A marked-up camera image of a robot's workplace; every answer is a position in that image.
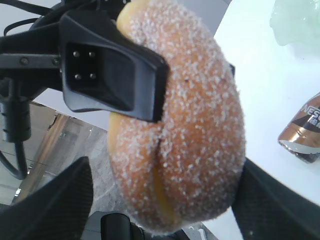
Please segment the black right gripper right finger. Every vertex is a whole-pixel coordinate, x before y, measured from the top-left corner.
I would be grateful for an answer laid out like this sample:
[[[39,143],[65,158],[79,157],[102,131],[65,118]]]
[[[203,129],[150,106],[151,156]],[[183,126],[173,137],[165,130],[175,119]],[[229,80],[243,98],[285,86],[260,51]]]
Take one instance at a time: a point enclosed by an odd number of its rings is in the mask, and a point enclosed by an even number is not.
[[[318,240],[320,207],[246,159],[231,206],[245,240]]]

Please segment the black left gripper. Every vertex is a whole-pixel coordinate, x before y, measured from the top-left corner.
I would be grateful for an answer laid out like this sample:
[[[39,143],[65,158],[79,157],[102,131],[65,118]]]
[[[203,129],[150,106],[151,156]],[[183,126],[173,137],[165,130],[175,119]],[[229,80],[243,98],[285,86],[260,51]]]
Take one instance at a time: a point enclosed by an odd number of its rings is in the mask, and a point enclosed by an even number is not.
[[[2,0],[26,12],[38,14],[8,25],[0,38],[0,102],[22,105],[46,89],[63,91],[62,44],[59,23],[70,11],[70,1],[52,8],[21,0]]]

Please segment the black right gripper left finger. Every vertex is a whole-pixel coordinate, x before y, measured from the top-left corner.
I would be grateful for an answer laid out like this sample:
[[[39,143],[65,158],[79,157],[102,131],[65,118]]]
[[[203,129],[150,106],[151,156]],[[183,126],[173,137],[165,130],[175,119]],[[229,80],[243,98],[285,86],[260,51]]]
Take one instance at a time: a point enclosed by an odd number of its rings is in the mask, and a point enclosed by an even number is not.
[[[73,162],[55,179],[0,213],[2,240],[79,240],[93,202],[89,158]]]

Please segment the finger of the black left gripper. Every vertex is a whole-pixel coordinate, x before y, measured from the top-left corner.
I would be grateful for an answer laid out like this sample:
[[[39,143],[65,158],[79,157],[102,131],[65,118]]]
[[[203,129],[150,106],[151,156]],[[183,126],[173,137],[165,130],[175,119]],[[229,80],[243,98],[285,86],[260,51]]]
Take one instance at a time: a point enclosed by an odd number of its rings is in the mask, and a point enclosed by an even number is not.
[[[231,74],[232,74],[232,76],[235,77],[235,71],[236,71],[235,66],[230,63],[230,64],[229,64],[229,67],[230,67],[230,69],[231,69]]]
[[[105,11],[68,11],[58,28],[63,99],[71,111],[161,120],[169,73],[162,56],[124,37]]]

